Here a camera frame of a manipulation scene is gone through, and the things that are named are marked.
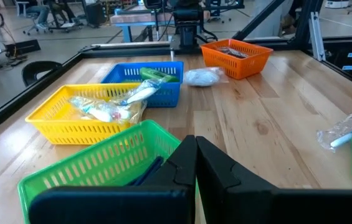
plastic basket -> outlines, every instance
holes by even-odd
[[[153,68],[163,73],[176,76],[180,82],[162,84],[161,88],[148,98],[148,106],[154,107],[175,107],[180,95],[180,86],[183,82],[183,62],[140,62],[140,63],[119,63],[109,72],[101,83],[121,83],[125,80],[131,82],[140,81],[140,68]]]
[[[73,119],[78,110],[68,102],[71,96],[108,101],[136,88],[139,83],[64,85],[25,120],[32,123],[52,144],[95,144],[126,128],[130,123]]]
[[[125,185],[157,156],[167,159],[179,145],[180,140],[146,120],[23,178],[18,192],[25,223],[33,198],[44,190],[61,185]]]
[[[216,50],[218,47],[230,47],[247,54],[248,57],[237,58]],[[211,42],[201,45],[201,48],[207,67],[223,67],[229,77],[238,80],[260,73],[273,51],[266,47],[248,44],[234,39]]]

plastic bag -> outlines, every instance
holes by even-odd
[[[221,67],[207,67],[187,71],[184,74],[184,83],[192,86],[211,86],[227,80],[224,69]]]
[[[345,120],[336,123],[331,129],[317,132],[317,140],[325,149],[335,149],[350,141],[352,137],[352,114]]]
[[[222,53],[225,53],[225,54],[228,54],[228,55],[232,55],[234,57],[237,57],[237,58],[247,58],[248,55],[247,54],[244,54],[238,50],[234,50],[230,47],[218,47],[217,48],[218,51],[222,52]]]
[[[139,101],[120,106],[111,101],[106,102],[105,100],[81,96],[73,96],[69,99],[69,102],[82,112],[83,116],[80,119],[98,119],[104,122],[116,121],[120,124],[124,122],[138,123],[147,105],[146,101]]]
[[[161,88],[162,83],[167,80],[164,78],[151,78],[144,80],[137,88],[129,90],[123,97],[111,102],[116,105],[126,106],[134,102],[146,100],[148,97],[156,93]]]

metal frame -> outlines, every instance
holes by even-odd
[[[311,12],[309,21],[308,25],[311,33],[310,40],[312,41],[313,57],[320,62],[325,61],[325,50],[318,12]]]
[[[270,39],[270,40],[248,40],[246,42],[251,44],[257,44],[264,47],[269,47],[274,50],[302,50],[306,54],[311,55],[309,51],[311,49],[311,44],[309,44],[310,33],[309,33],[309,15],[311,12],[318,12],[321,8],[323,0],[310,0],[305,1],[304,7],[302,9],[302,15],[295,38],[290,40],[287,39]],[[248,34],[248,31],[253,30],[255,26],[259,23],[257,21],[263,21],[268,15],[271,8],[282,3],[282,0],[274,0],[272,7],[267,7],[267,12],[261,13],[261,18],[254,19],[254,23],[249,24],[248,29],[244,29],[239,32],[236,38],[244,37]],[[352,45],[352,37],[330,37],[324,38],[323,43],[325,48],[327,47],[346,47],[346,45]],[[101,44],[93,45],[90,48],[82,49],[80,53],[73,56],[71,59],[63,64],[63,67],[54,71],[49,72],[38,80],[35,84],[29,86],[22,93],[17,95],[11,101],[7,102],[5,105],[0,107],[0,124],[15,113],[18,109],[22,108],[28,101],[33,99],[38,95],[43,89],[53,83],[56,79],[61,77],[67,71],[69,71],[74,65],[79,63],[85,58],[110,58],[110,57],[139,57],[139,56],[149,56],[149,55],[171,55],[171,50],[174,54],[201,54],[199,49],[195,51],[185,51],[183,49],[175,48],[172,42],[162,42],[158,43],[144,43],[141,45],[134,44]],[[332,70],[338,72],[342,76],[352,81],[352,76],[348,73],[342,71],[340,68],[330,64],[329,62],[321,62],[322,64],[330,67]]]

wooden tabletop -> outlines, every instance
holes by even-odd
[[[201,56],[178,56],[184,69]],[[25,176],[86,146],[51,145],[24,121],[60,86],[98,83],[119,62],[168,56],[95,58],[78,63],[0,125],[0,223],[22,223],[17,184]],[[152,108],[177,138],[205,136],[252,172],[282,188],[352,189],[351,151],[320,147],[316,131],[352,113],[352,82],[302,52],[274,52],[261,74],[209,88],[182,85],[176,108]]]
[[[146,10],[145,6],[135,6],[128,11],[140,11],[140,10]],[[210,12],[209,11],[204,11],[204,19],[210,18]],[[171,16],[170,12],[166,13],[159,13],[158,14],[158,21],[164,22],[164,21],[169,21],[169,19],[174,20],[173,17]],[[155,21],[155,15],[151,13],[145,13],[145,14],[122,14],[122,15],[114,15],[111,16],[110,18],[112,24],[121,24],[121,23],[133,23],[133,22],[154,22]]]

blue item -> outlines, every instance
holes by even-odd
[[[158,156],[155,158],[155,160],[152,162],[152,164],[147,168],[147,170],[141,174],[139,177],[136,179],[132,180],[130,183],[128,183],[128,186],[140,186],[149,176],[154,174],[158,169],[162,166],[164,159],[161,156]]]
[[[109,72],[101,83],[121,83],[123,80],[142,82],[140,68],[153,68],[160,72],[177,77],[180,82],[162,84],[161,88],[148,98],[148,107],[175,107],[183,82],[184,62],[140,62],[119,63]]]

